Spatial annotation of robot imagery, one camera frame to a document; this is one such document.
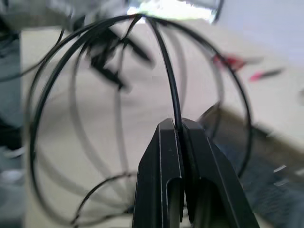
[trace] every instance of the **gray floor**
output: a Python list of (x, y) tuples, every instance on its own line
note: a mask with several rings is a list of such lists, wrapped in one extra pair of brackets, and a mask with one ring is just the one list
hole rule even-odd
[[(0, 78), (20, 72), (19, 40), (5, 48), (0, 42)], [(14, 126), (22, 125), (21, 80), (0, 83), (0, 116)], [(0, 147), (0, 170), (20, 169), (22, 158), (7, 159), (3, 156), (6, 148)], [(24, 189), (22, 185), (0, 183), (0, 227), (20, 228), (24, 212)]]

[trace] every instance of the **white wall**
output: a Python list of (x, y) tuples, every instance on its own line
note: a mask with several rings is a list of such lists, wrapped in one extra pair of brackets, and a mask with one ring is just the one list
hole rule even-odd
[(218, 24), (304, 65), (304, 0), (225, 0)]

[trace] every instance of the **cable bundle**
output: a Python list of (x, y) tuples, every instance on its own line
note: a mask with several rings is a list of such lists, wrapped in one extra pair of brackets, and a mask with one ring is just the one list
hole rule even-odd
[[(246, 165), (248, 163), (248, 160), (250, 158), (251, 145), (252, 145), (252, 130), (251, 130), (251, 115), (250, 115), (249, 104), (248, 104), (248, 101), (246, 99), (245, 92), (242, 89), (241, 82), (238, 80), (237, 76), (235, 75), (235, 72), (230, 68), (230, 66), (224, 60), (223, 56), (220, 54), (220, 52), (213, 45), (211, 45), (205, 38), (201, 37), (196, 32), (184, 27), (183, 25), (180, 25), (180, 24), (175, 23), (175, 22), (167, 21), (165, 19), (158, 19), (158, 18), (145, 16), (145, 15), (142, 15), (142, 14), (135, 14), (135, 15), (130, 15), (130, 16), (119, 16), (119, 17), (115, 17), (115, 18), (111, 18), (111, 19), (105, 19), (105, 20), (102, 20), (102, 21), (95, 22), (93, 24), (90, 24), (86, 27), (83, 27), (83, 28), (79, 29), (78, 31), (70, 34), (68, 37), (66, 37), (60, 43), (55, 45), (48, 52), (48, 54), (45, 56), (45, 58), (43, 58), (43, 60), (41, 61), (41, 64), (40, 64), (40, 66), (37, 70), (37, 73), (36, 73), (36, 75), (33, 79), (32, 84), (31, 84), (29, 94), (28, 94), (28, 97), (27, 97), (27, 101), (26, 101), (26, 123), (27, 123), (26, 130), (27, 130), (27, 133), (28, 133), (28, 136), (29, 136), (29, 139), (28, 139), (29, 140), (28, 166), (29, 166), (29, 171), (30, 171), (30, 179), (31, 179), (31, 184), (32, 184), (32, 190), (34, 191), (34, 193), (35, 193), (35, 195), (38, 199), (38, 202), (40, 203), (43, 210), (54, 221), (56, 221), (57, 223), (59, 223), (61, 225), (73, 226), (73, 227), (90, 226), (90, 225), (95, 225), (95, 224), (98, 224), (100, 222), (104, 222), (104, 221), (106, 221), (110, 218), (121, 215), (121, 213), (115, 214), (115, 215), (108, 215), (108, 216), (102, 217), (102, 218), (100, 218), (96, 221), (90, 221), (90, 222), (79, 221), (79, 217), (81, 215), (82, 208), (83, 208), (84, 204), (86, 203), (86, 201), (90, 197), (92, 197), (92, 198), (94, 197), (93, 199), (95, 199), (95, 200), (103, 201), (103, 199), (97, 199), (97, 196), (93, 195), (93, 193), (96, 190), (98, 190), (100, 187), (102, 187), (105, 183), (108, 183), (108, 182), (111, 182), (111, 181), (114, 181), (114, 180), (117, 180), (117, 179), (123, 178), (123, 177), (129, 178), (131, 176), (134, 176), (135, 173), (129, 173), (128, 166), (126, 164), (126, 153), (125, 153), (125, 151), (123, 151), (122, 153), (120, 153), (120, 159), (121, 159), (122, 165), (126, 164), (125, 167), (123, 168), (124, 169), (123, 174), (108, 178), (108, 179), (104, 180), (103, 182), (101, 182), (100, 184), (96, 185), (91, 191), (89, 191), (89, 193), (82, 200), (80, 206), (78, 207), (74, 219), (68, 220), (67, 218), (64, 218), (60, 214), (56, 213), (47, 204), (46, 200), (43, 198), (43, 195), (40, 191), (39, 183), (37, 181), (36, 161), (37, 160), (40, 161), (40, 158), (37, 159), (37, 156), (39, 157), (40, 154), (37, 154), (36, 139), (37, 139), (39, 122), (41, 120), (41, 115), (42, 115), (43, 108), (46, 104), (47, 98), (49, 96), (49, 93), (50, 93), (52, 87), (54, 86), (57, 78), (60, 75), (61, 70), (64, 68), (64, 66), (66, 65), (68, 60), (71, 58), (71, 56), (78, 49), (81, 48), (80, 53), (79, 53), (79, 55), (76, 59), (76, 62), (75, 62), (75, 67), (73, 69), (73, 74), (72, 74), (72, 79), (71, 79), (70, 102), (72, 103), (72, 105), (71, 105), (71, 114), (73, 115), (72, 120), (73, 120), (73, 123), (74, 123), (74, 126), (75, 126), (75, 130), (77, 132), (77, 135), (80, 137), (80, 139), (82, 141), (82, 145), (85, 149), (85, 152), (88, 153), (87, 156), (91, 157), (91, 161), (94, 161), (93, 165), (105, 177), (111, 176), (111, 173), (110, 173), (109, 169), (106, 167), (106, 164), (104, 162), (102, 162), (100, 159), (97, 159), (96, 157), (94, 157), (96, 153), (94, 152), (93, 147), (90, 146), (89, 139), (86, 137), (84, 129), (83, 129), (82, 124), (80, 122), (79, 113), (78, 113), (78, 110), (76, 108), (75, 78), (76, 78), (76, 73), (77, 73), (77, 69), (78, 69), (78, 65), (79, 65), (79, 61), (81, 59), (81, 56), (86, 51), (86, 49), (88, 48), (90, 43), (93, 42), (93, 40), (96, 39), (97, 36), (99, 36), (103, 31), (105, 31), (107, 28), (114, 25), (115, 23), (122, 22), (122, 21), (129, 20), (129, 19), (133, 19), (132, 23), (130, 24), (130, 26), (129, 26), (127, 32), (126, 32), (126, 35), (125, 35), (125, 38), (126, 38), (141, 17), (145, 17), (147, 23), (151, 26), (152, 30), (155, 33), (155, 36), (157, 38), (157, 41), (159, 43), (159, 46), (160, 46), (160, 49), (161, 49), (161, 52), (162, 52), (163, 60), (164, 60), (166, 70), (167, 70), (170, 90), (171, 90), (171, 97), (172, 97), (172, 104), (173, 104), (173, 110), (174, 110), (174, 119), (175, 119), (176, 129), (178, 131), (182, 129), (181, 106), (180, 106), (179, 95), (178, 95), (178, 91), (177, 91), (177, 87), (176, 87), (175, 76), (174, 76), (174, 73), (173, 73), (171, 61), (170, 61), (165, 43), (162, 39), (162, 35), (160, 34), (159, 29), (158, 29), (159, 25), (160, 26), (166, 26), (167, 28), (172, 27), (172, 28), (175, 28), (177, 30), (180, 30), (180, 31), (184, 32), (191, 39), (193, 39), (194, 41), (197, 41), (200, 45), (202, 45), (202, 47), (205, 50), (207, 50), (209, 53), (219, 56), (219, 59), (226, 66), (226, 68), (228, 69), (230, 75), (232, 76), (232, 78), (234, 79), (234, 81), (235, 81), (235, 83), (238, 87), (238, 90), (239, 90), (239, 92), (241, 94), (241, 97), (243, 99), (244, 107), (245, 107), (246, 113), (247, 113), (247, 127), (248, 127), (247, 153), (246, 153), (245, 158), (244, 158), (244, 160), (241, 164), (241, 168), (240, 168), (240, 171), (238, 173), (239, 177), (242, 176), (242, 174), (243, 174), (243, 172), (246, 168)], [(52, 59), (52, 57), (64, 45), (66, 45), (72, 39), (77, 38), (77, 37), (79, 37), (77, 39), (77, 41), (63, 55), (63, 57), (61, 58), (61, 60), (59, 61), (59, 63), (55, 67), (55, 69), (53, 70), (52, 74), (50, 75), (46, 85), (44, 86), (44, 88), (41, 92), (41, 96), (39, 98), (37, 107), (36, 107), (34, 113), (32, 114), (31, 113), (31, 103), (32, 103), (33, 93), (36, 89), (37, 83), (40, 79), (40, 76), (41, 76), (45, 66), (49, 63), (49, 61)], [(121, 52), (119, 67), (118, 67), (118, 70), (117, 70), (118, 75), (121, 72), (125, 47), (126, 47), (126, 44), (124, 43), (123, 44), (123, 49), (122, 49), (122, 52)], [(222, 104), (221, 99), (223, 99), (223, 92), (222, 92), (223, 86), (222, 86), (222, 81), (218, 76), (217, 76), (216, 80), (217, 80), (218, 85), (219, 85), (218, 94), (219, 94), (220, 101), (218, 102), (218, 107), (220, 107), (221, 104)], [(212, 138), (216, 134), (216, 131), (217, 131), (218, 126), (219, 126), (219, 122), (220, 122), (220, 113), (218, 112), (217, 121), (215, 123), (215, 127), (213, 129), (213, 133), (212, 133), (212, 136), (211, 136)], [(55, 171), (48, 164), (48, 162), (45, 158), (42, 161), (46, 164), (46, 165), (44, 165), (45, 169), (48, 168), (47, 172)], [(61, 177), (61, 175), (57, 175), (56, 177), (53, 176), (52, 179), (53, 180), (57, 179), (57, 181), (58, 181), (58, 178), (61, 178), (61, 180), (59, 180), (59, 182), (64, 182), (65, 183), (65, 187), (68, 187), (68, 186), (71, 187), (71, 185), (74, 185), (74, 191), (73, 192), (76, 193), (76, 194), (81, 195), (85, 191), (85, 190), (81, 189), (81, 187), (79, 187), (77, 184), (71, 183), (66, 178)], [(117, 193), (120, 192), (118, 184), (113, 186), (113, 189), (115, 191), (117, 191)]]

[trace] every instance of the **tangled wires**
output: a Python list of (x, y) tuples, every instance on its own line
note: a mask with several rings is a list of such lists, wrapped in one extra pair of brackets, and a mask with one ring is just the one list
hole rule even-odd
[[(38, 202), (40, 203), (41, 207), (43, 208), (43, 210), (54, 221), (56, 221), (57, 223), (59, 223), (61, 225), (74, 226), (74, 227), (90, 226), (90, 225), (98, 224), (100, 222), (104, 222), (104, 221), (106, 221), (110, 218), (113, 218), (115, 216), (121, 215), (121, 213), (118, 213), (118, 214), (108, 215), (106, 217), (102, 217), (102, 218), (100, 218), (96, 221), (89, 221), (89, 222), (79, 221), (81, 211), (82, 211), (82, 208), (83, 208), (84, 204), (87, 202), (87, 200), (91, 196), (93, 196), (94, 192), (96, 192), (100, 187), (102, 187), (104, 184), (106, 184), (108, 182), (112, 182), (114, 180), (117, 180), (117, 179), (123, 178), (123, 177), (129, 178), (132, 175), (134, 175), (134, 173), (127, 172), (128, 167), (125, 167), (125, 172), (123, 174), (107, 178), (110, 175), (110, 172), (107, 169), (106, 165), (102, 162), (97, 162), (96, 164), (94, 164), (94, 166), (96, 168), (99, 168), (100, 172), (107, 179), (104, 180), (103, 182), (101, 182), (100, 184), (96, 185), (91, 191), (89, 191), (89, 193), (86, 195), (86, 197), (82, 200), (80, 206), (78, 207), (78, 210), (76, 211), (75, 217), (73, 219), (64, 218), (59, 213), (56, 213), (47, 204), (46, 200), (44, 199), (44, 197), (42, 195), (42, 192), (40, 190), (38, 180), (37, 180), (37, 171), (36, 171), (37, 145), (36, 145), (36, 140), (37, 140), (37, 136), (38, 136), (38, 128), (39, 128), (39, 123), (40, 123), (40, 120), (41, 120), (43, 108), (46, 104), (47, 98), (50, 94), (50, 91), (51, 91), (52, 87), (54, 86), (56, 80), (58, 79), (58, 77), (60, 75), (60, 72), (62, 71), (62, 69), (64, 68), (64, 66), (68, 62), (68, 60), (71, 58), (71, 56), (78, 49), (82, 48), (80, 53), (79, 53), (79, 56), (76, 60), (75, 68), (74, 68), (74, 71), (73, 71), (73, 78), (75, 78), (78, 63), (79, 63), (79, 60), (81, 58), (81, 55), (83, 54), (83, 52), (86, 50), (86, 48), (89, 46), (90, 42), (92, 42), (92, 40), (94, 38), (99, 36), (103, 31), (105, 31), (107, 28), (109, 28), (110, 26), (114, 25), (117, 22), (122, 22), (122, 21), (125, 21), (125, 20), (128, 20), (128, 19), (133, 19), (133, 22), (131, 23), (131, 25), (130, 25), (130, 27), (129, 27), (126, 35), (125, 35), (125, 37), (127, 37), (128, 34), (131, 32), (132, 28), (134, 27), (134, 25), (136, 24), (136, 22), (141, 17), (146, 17), (146, 21), (148, 22), (148, 24), (151, 26), (152, 30), (154, 31), (155, 36), (156, 36), (156, 38), (158, 40), (158, 43), (160, 45), (163, 60), (164, 60), (164, 63), (166, 65), (166, 70), (167, 70), (167, 75), (168, 75), (168, 80), (169, 80), (169, 85), (170, 85), (170, 90), (171, 90), (173, 110), (174, 110), (175, 127), (176, 127), (177, 130), (181, 130), (181, 128), (182, 128), (180, 101), (179, 101), (178, 91), (177, 91), (177, 87), (176, 87), (175, 77), (174, 77), (171, 61), (170, 61), (170, 58), (169, 58), (169, 54), (167, 52), (165, 43), (162, 39), (162, 35), (160, 34), (160, 32), (158, 30), (158, 26), (161, 25), (161, 26), (166, 26), (168, 28), (173, 27), (173, 28), (176, 28), (176, 29), (186, 33), (190, 38), (192, 38), (196, 42), (200, 43), (204, 47), (204, 49), (206, 49), (208, 52), (219, 56), (219, 59), (228, 68), (228, 70), (229, 70), (232, 78), (236, 82), (238, 90), (239, 90), (239, 92), (240, 92), (240, 94), (243, 98), (244, 106), (245, 106), (246, 113), (247, 113), (247, 127), (248, 127), (247, 153), (246, 153), (245, 159), (244, 159), (244, 161), (241, 165), (241, 169), (239, 171), (239, 176), (241, 176), (243, 174), (243, 172), (246, 168), (246, 165), (248, 163), (248, 160), (249, 160), (249, 157), (250, 157), (250, 151), (251, 151), (251, 144), (252, 144), (251, 115), (250, 115), (250, 109), (249, 109), (248, 101), (246, 99), (245, 92), (242, 89), (242, 85), (241, 85), (241, 83), (239, 82), (238, 78), (235, 75), (235, 72), (226, 63), (226, 61), (224, 60), (223, 56), (219, 53), (219, 51), (216, 48), (214, 48), (213, 45), (211, 45), (205, 38), (201, 37), (200, 35), (198, 35), (194, 31), (184, 27), (183, 25), (177, 24), (175, 22), (167, 21), (167, 20), (164, 20), (164, 19), (157, 19), (157, 18), (153, 18), (153, 17), (148, 17), (148, 16), (141, 15), (141, 14), (135, 14), (135, 15), (130, 15), (130, 16), (119, 16), (119, 17), (115, 17), (115, 18), (111, 18), (111, 19), (105, 19), (105, 20), (93, 23), (91, 25), (88, 25), (86, 27), (83, 27), (83, 28), (79, 29), (78, 31), (70, 34), (68, 37), (66, 37), (64, 40), (62, 40), (60, 43), (58, 43), (56, 46), (54, 46), (49, 51), (49, 53), (42, 60), (41, 65), (38, 68), (36, 75), (34, 76), (34, 79), (32, 81), (32, 84), (31, 84), (31, 87), (30, 87), (30, 90), (29, 90), (29, 94), (28, 94), (28, 97), (27, 97), (27, 101), (26, 101), (26, 123), (28, 124), (26, 126), (26, 129), (27, 129), (27, 133), (28, 133), (28, 136), (29, 136), (29, 139), (28, 139), (29, 140), (28, 166), (29, 166), (29, 171), (30, 171), (30, 179), (31, 179), (32, 189), (33, 189), (33, 191), (34, 191), (34, 193), (35, 193), (35, 195), (38, 199)], [(63, 57), (61, 58), (61, 60), (59, 61), (59, 63), (57, 64), (57, 66), (55, 67), (53, 72), (51, 73), (45, 87), (43, 88), (43, 90), (41, 92), (41, 96), (39, 98), (39, 101), (38, 101), (38, 104), (37, 104), (36, 109), (34, 111), (34, 114), (32, 114), (31, 113), (31, 103), (32, 103), (33, 93), (36, 89), (37, 83), (40, 79), (40, 76), (41, 76), (45, 66), (48, 64), (48, 62), (52, 59), (52, 57), (64, 45), (66, 45), (72, 39), (77, 38), (77, 37), (79, 37), (77, 39), (77, 41), (63, 55)], [(119, 69), (117, 71), (117, 74), (120, 74), (120, 71), (121, 71), (122, 62), (123, 62), (123, 51), (124, 51), (125, 45), (126, 44), (124, 43), (121, 58), (120, 58), (120, 63), (119, 63), (120, 65), (119, 65)], [(220, 121), (220, 118), (217, 118), (216, 126), (218, 126), (219, 121)], [(217, 130), (217, 127), (214, 128), (214, 133), (212, 135), (215, 135), (216, 130)], [(84, 144), (89, 145), (88, 139), (84, 139)], [(125, 154), (122, 154), (121, 160), (122, 161), (125, 160)], [(119, 185), (116, 185), (116, 188), (113, 187), (113, 189), (115, 189), (118, 194), (119, 194), (119, 191), (120, 191), (119, 188), (120, 188)]]

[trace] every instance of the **white table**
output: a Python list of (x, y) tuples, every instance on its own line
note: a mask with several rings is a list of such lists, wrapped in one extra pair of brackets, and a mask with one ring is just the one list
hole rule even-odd
[[(274, 134), (282, 136), (294, 147), (303, 151), (304, 107), (300, 106), (297, 100), (297, 93), (304, 85), (302, 71), (291, 67), (285, 60), (274, 57), (270, 51), (246, 42), (223, 28), (210, 26), (202, 20), (184, 23), (204, 34), (224, 52), (236, 53), (243, 57), (264, 57), (265, 60), (261, 64), (247, 66), (239, 73), (250, 97), (254, 122), (263, 123), (272, 128)], [(151, 70), (138, 62), (136, 57), (130, 57), (129, 51), (125, 53), (123, 75), (132, 86), (132, 90), (128, 94), (122, 94), (123, 131), (129, 165), (131, 169), (136, 170), (157, 124), (166, 117), (172, 117), (173, 111), (166, 70), (154, 35), (143, 24), (138, 25), (133, 33), (140, 34), (139, 39), (146, 44), (156, 61), (155, 68)], [(55, 43), (58, 35), (59, 31), (51, 29), (24, 31), (22, 33), (23, 68), (41, 58)], [(184, 49), (188, 72), (187, 99), (183, 116), (197, 119), (216, 102), (215, 83), (211, 68), (196, 46), (190, 46), (190, 41), (183, 36), (179, 36), (179, 39)], [(169, 53), (174, 53), (175, 48), (169, 42), (167, 46)], [(49, 64), (42, 81), (46, 81), (60, 56), (58, 54)], [(173, 66), (176, 67), (174, 72), (178, 87), (180, 87), (181, 71), (178, 68), (176, 56), (172, 54), (171, 60)], [(85, 157), (69, 116), (67, 91), (73, 64), (73, 61), (68, 63), (50, 95), (53, 99), (48, 102), (44, 110), (38, 143), (44, 155), (57, 169), (73, 181), (90, 189), (100, 182), (102, 177)], [(257, 71), (277, 67), (286, 67), (286, 70), (272, 79), (255, 83), (248, 81), (249, 77)], [(23, 79), (24, 94), (31, 82), (30, 78), (31, 76), (27, 76)], [(225, 106), (242, 114), (242, 103), (227, 74), (224, 74), (224, 81)], [(36, 97), (42, 85), (43, 83), (38, 87)], [(113, 173), (119, 173), (121, 168), (115, 136), (114, 95), (114, 87), (97, 78), (96, 73), (89, 68), (89, 63), (83, 60), (77, 78), (77, 98), (81, 118), (86, 133), (100, 157), (106, 160)], [(71, 218), (81, 198), (59, 188), (43, 172), (40, 171), (39, 176), (48, 202), (62, 215)], [(60, 227), (45, 216), (29, 188), (27, 207), (25, 219), (27, 228)], [(126, 225), (129, 221), (118, 219), (118, 223)], [(268, 225), (263, 223), (261, 227), (268, 227)]]

